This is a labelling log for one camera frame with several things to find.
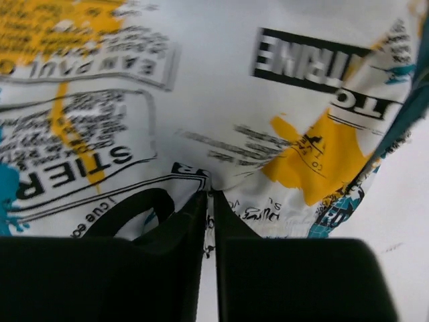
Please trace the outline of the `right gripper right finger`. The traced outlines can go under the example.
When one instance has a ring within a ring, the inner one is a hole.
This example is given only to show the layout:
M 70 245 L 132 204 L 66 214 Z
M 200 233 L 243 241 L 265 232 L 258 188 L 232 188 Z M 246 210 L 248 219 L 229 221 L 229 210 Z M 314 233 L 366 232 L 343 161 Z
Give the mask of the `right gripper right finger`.
M 397 321 L 363 241 L 264 238 L 212 196 L 220 321 Z

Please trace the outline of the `printed white shorts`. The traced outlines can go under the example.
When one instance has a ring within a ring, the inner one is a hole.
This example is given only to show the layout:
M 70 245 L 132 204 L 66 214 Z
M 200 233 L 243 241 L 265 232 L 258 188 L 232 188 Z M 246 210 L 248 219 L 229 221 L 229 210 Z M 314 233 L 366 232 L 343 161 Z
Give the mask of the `printed white shorts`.
M 1 235 L 135 239 L 197 191 L 263 237 L 355 212 L 427 1 L 2 1 Z

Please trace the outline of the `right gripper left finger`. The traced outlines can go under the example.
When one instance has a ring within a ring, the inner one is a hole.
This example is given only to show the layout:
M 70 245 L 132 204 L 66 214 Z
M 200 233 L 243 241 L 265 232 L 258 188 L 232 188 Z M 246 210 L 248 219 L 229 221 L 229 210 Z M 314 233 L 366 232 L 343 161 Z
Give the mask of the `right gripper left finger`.
M 207 195 L 117 237 L 2 237 L 2 321 L 195 321 Z

